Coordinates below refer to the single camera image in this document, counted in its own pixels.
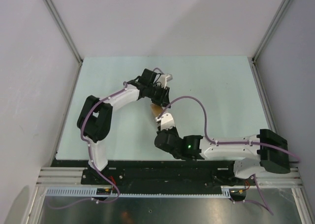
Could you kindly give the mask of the brown cardboard express box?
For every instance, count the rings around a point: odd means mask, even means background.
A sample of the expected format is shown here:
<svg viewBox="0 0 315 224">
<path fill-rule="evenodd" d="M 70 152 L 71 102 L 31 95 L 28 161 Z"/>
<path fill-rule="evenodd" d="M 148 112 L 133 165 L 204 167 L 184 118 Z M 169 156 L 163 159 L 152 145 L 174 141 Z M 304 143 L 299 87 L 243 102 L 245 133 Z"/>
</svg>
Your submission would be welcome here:
<svg viewBox="0 0 315 224">
<path fill-rule="evenodd" d="M 157 118 L 163 112 L 163 108 L 156 104 L 151 104 L 150 107 L 154 118 Z"/>
</svg>

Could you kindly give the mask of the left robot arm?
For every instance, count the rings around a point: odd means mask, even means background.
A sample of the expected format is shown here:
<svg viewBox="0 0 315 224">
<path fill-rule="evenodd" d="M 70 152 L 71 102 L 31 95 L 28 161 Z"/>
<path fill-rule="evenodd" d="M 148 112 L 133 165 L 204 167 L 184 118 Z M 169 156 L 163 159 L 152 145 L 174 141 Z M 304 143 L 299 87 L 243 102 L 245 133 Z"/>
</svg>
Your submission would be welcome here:
<svg viewBox="0 0 315 224">
<path fill-rule="evenodd" d="M 94 169 L 91 178 L 97 184 L 108 181 L 109 173 L 104 168 L 108 165 L 105 149 L 99 142 L 105 139 L 111 128 L 113 112 L 127 104 L 149 98 L 154 106 L 165 108 L 169 103 L 170 88 L 167 83 L 171 74 L 144 69 L 142 75 L 123 82 L 123 88 L 103 99 L 93 95 L 86 98 L 77 121 L 81 139 L 88 144 L 89 165 Z"/>
</svg>

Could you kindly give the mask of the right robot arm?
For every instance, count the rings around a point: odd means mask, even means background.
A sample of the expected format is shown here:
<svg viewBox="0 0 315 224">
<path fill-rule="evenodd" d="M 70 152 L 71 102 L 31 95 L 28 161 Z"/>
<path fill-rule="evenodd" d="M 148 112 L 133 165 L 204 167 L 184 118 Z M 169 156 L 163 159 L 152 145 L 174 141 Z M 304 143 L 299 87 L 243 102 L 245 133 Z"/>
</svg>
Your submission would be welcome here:
<svg viewBox="0 0 315 224">
<path fill-rule="evenodd" d="M 209 139 L 202 135 L 181 138 L 175 128 L 157 132 L 154 145 L 178 160 L 232 160 L 227 180 L 239 185 L 244 179 L 267 171 L 290 173 L 287 140 L 269 129 L 258 135 L 233 139 Z"/>
</svg>

